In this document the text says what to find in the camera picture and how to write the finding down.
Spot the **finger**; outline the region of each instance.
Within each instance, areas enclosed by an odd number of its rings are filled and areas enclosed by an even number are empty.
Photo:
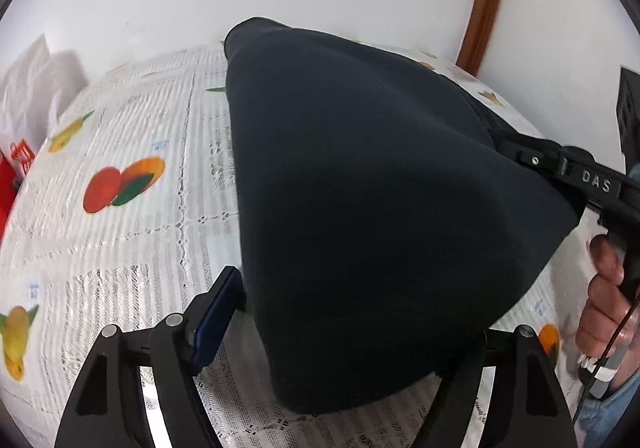
[[[634,335],[634,338],[631,340],[629,348],[632,351],[640,351],[640,331],[639,330],[636,330],[636,334]]]
[[[608,343],[617,326],[618,324],[598,311],[593,305],[587,304],[580,316],[578,329],[588,333],[600,342]],[[614,345],[629,345],[633,336],[634,332],[632,330],[624,328],[617,336]]]
[[[614,285],[622,284],[624,272],[622,263],[607,240],[606,235],[596,235],[589,245],[596,271]]]
[[[631,307],[626,298],[620,293],[620,290],[600,275],[596,275],[591,279],[587,294],[589,295],[589,302],[616,324],[622,322]],[[638,313],[634,313],[625,327],[634,329],[637,323]]]
[[[607,347],[606,342],[601,342],[581,329],[575,333],[575,344],[580,352],[584,352],[590,358],[600,358]]]

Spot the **sleeve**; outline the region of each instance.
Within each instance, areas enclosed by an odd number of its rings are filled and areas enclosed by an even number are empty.
[[[584,448],[598,448],[624,414],[640,384],[640,370],[629,378],[615,394],[603,401],[587,399],[580,411],[580,428],[587,434]]]

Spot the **tablecloth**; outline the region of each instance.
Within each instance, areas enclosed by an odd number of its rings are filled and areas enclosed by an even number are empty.
[[[423,51],[382,49],[447,76],[520,132],[540,136],[505,99],[453,64]],[[74,380],[104,325],[152,327],[183,311],[223,266],[242,267],[225,72],[219,42],[112,70],[79,94],[38,153],[0,248],[0,398],[35,448],[53,445]],[[579,388],[572,334],[593,275],[584,244],[596,230],[586,213],[495,325],[513,330],[527,323],[540,333],[571,406]],[[170,446],[152,371],[141,374],[156,446]],[[491,381],[485,369],[465,446],[478,444]],[[296,415],[273,397],[251,316],[236,313],[196,383],[221,441],[233,448],[395,448],[413,441],[439,380],[428,376],[339,414]]]

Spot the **lemon print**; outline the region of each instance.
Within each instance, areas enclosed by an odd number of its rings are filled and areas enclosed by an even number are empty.
[[[504,107],[502,102],[498,100],[498,97],[495,95],[495,93],[492,93],[489,91],[482,91],[482,92],[478,92],[478,94],[484,96],[487,100],[489,100],[493,104],[500,105],[500,107]]]
[[[23,358],[27,350],[29,329],[37,312],[37,305],[29,311],[21,305],[17,305],[9,311],[7,316],[0,314],[4,366],[15,381],[21,381],[24,377]]]
[[[78,131],[80,129],[82,129],[82,124],[84,123],[84,121],[93,113],[93,111],[89,111],[84,116],[76,118],[71,123],[69,123],[61,133],[53,136],[50,139],[49,152],[58,152],[64,149],[69,140],[76,134],[78,134]]]

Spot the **hand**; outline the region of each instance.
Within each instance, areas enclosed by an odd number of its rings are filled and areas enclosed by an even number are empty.
[[[594,237],[588,250],[597,273],[589,283],[588,300],[580,316],[575,342],[587,356],[599,358],[630,304],[618,289],[623,280],[623,267],[607,238]],[[637,325],[638,314],[634,313],[614,343],[614,346],[629,345],[630,350],[611,381],[612,390],[622,386],[640,367],[640,337],[634,339]]]

